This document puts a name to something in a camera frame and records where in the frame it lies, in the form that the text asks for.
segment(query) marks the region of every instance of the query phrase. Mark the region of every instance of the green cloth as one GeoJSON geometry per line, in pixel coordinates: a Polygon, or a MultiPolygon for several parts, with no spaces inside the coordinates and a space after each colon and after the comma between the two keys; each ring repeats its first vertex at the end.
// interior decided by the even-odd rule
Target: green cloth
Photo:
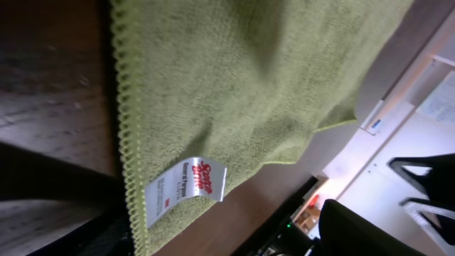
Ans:
{"type": "Polygon", "coordinates": [[[264,164],[297,161],[319,129],[354,120],[363,76],[411,2],[113,0],[136,254],[214,204],[188,199],[146,227],[144,187],[177,161],[223,163],[229,193],[264,164]]]}

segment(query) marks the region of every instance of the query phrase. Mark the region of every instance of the label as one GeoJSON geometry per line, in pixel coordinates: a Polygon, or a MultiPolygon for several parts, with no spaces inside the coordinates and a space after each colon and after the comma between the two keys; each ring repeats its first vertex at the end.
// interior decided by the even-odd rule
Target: label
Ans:
{"type": "Polygon", "coordinates": [[[202,157],[192,157],[172,166],[145,188],[147,227],[187,198],[205,196],[221,202],[226,171],[226,166],[202,157]]]}

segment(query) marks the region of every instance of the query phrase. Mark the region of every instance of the cloth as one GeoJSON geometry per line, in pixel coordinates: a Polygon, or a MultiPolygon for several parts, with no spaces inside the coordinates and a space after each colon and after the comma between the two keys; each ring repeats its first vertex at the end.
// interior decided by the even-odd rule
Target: cloth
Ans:
{"type": "Polygon", "coordinates": [[[355,120],[363,76],[411,2],[113,0],[135,253],[156,252],[214,204],[188,199],[146,227],[144,187],[177,161],[223,163],[229,193],[355,120]]]}

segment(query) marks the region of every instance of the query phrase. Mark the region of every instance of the dark wooden surface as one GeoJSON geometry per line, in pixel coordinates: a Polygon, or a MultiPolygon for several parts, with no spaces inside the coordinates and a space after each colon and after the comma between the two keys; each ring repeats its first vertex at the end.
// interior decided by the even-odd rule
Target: dark wooden surface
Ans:
{"type": "MultiPolygon", "coordinates": [[[[368,73],[359,111],[373,108],[453,7],[415,2],[368,73]]],[[[0,143],[119,176],[108,11],[107,1],[0,1],[0,143]]],[[[295,166],[264,167],[156,255],[229,255],[356,128],[317,134],[295,166]]]]}

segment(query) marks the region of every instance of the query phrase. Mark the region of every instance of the microfiber cloth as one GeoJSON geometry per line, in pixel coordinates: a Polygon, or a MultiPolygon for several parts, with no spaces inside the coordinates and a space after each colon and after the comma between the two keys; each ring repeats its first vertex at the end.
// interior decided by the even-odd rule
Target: microfiber cloth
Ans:
{"type": "Polygon", "coordinates": [[[264,164],[296,162],[318,130],[355,120],[363,76],[411,3],[113,0],[136,255],[156,252],[214,204],[189,198],[146,226],[144,187],[176,162],[226,165],[229,193],[264,164]]]}

